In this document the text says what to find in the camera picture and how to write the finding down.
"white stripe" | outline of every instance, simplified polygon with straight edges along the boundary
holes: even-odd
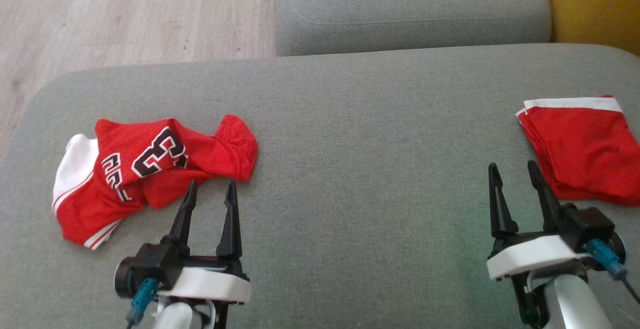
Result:
[[[84,179],[84,181],[80,184],[78,184],[76,187],[74,187],[73,189],[65,192],[64,194],[62,194],[61,196],[58,197],[54,197],[53,198],[53,213],[55,213],[57,215],[58,213],[58,208],[60,208],[60,205],[62,204],[62,202],[65,201],[65,199],[67,199],[68,196],[70,196],[71,194],[73,194],[76,190],[82,188],[88,181],[91,180],[91,178],[94,176],[94,172],[92,171],[91,174],[89,174],[89,176],[86,177],[86,179]]]
[[[622,108],[615,98],[554,98],[526,100],[524,109],[531,108],[585,108],[589,110],[617,111],[622,113]]]
[[[104,234],[102,238],[100,238],[93,245],[91,245],[91,250],[96,250],[98,247],[100,247],[100,244],[103,244],[103,242],[109,240],[109,238],[112,236],[112,233],[114,232],[114,229],[116,229],[117,227],[118,227],[117,224],[112,226],[111,229],[109,229],[109,231],[107,231],[107,233]]]
[[[121,219],[119,220],[115,220],[114,222],[112,222],[111,224],[105,226],[104,228],[100,229],[100,231],[98,231],[98,233],[93,234],[90,238],[88,238],[85,242],[84,242],[84,246],[87,248],[91,248],[93,247],[94,244],[96,244],[96,241],[104,234],[107,233],[108,231],[114,229],[116,227],[116,225],[119,224],[119,222],[121,222]]]
[[[518,118],[522,113],[526,113],[527,110],[525,108],[522,108],[521,110],[518,110],[518,112],[516,113],[516,118]]]

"yellow wall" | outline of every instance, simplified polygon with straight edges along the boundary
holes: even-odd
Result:
[[[640,56],[640,0],[549,0],[551,40],[610,45]]]

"blue connector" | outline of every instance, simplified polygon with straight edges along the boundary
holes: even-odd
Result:
[[[147,278],[144,279],[142,285],[135,293],[133,299],[131,299],[131,309],[126,315],[126,321],[128,327],[138,326],[142,322],[142,318],[145,316],[145,311],[149,304],[155,299],[158,294],[158,281],[156,279]]]
[[[585,249],[606,269],[614,281],[621,281],[627,276],[627,268],[620,263],[620,258],[602,240],[598,238],[590,240]]]

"wooden floor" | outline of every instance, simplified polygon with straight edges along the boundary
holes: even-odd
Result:
[[[0,0],[0,156],[74,70],[274,56],[274,0]]]

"couch cushion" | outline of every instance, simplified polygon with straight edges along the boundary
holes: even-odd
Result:
[[[129,303],[115,294],[114,269],[176,214],[178,203],[127,218],[95,252],[62,240],[51,190],[72,135],[91,135],[101,117],[176,117],[212,133],[234,113],[260,153],[238,185],[253,297],[231,309],[230,328],[518,327],[511,284],[487,272],[487,167],[498,163],[521,230],[541,229],[533,151],[514,113],[526,99],[613,94],[638,135],[639,69],[619,49],[522,44],[67,74],[37,94],[0,163],[1,322],[124,327]],[[195,255],[215,250],[226,184],[199,190]],[[617,224],[640,283],[640,211],[592,204]],[[635,328],[622,285],[605,273],[590,285],[615,327]]]
[[[548,42],[547,0],[276,0],[279,56]]]

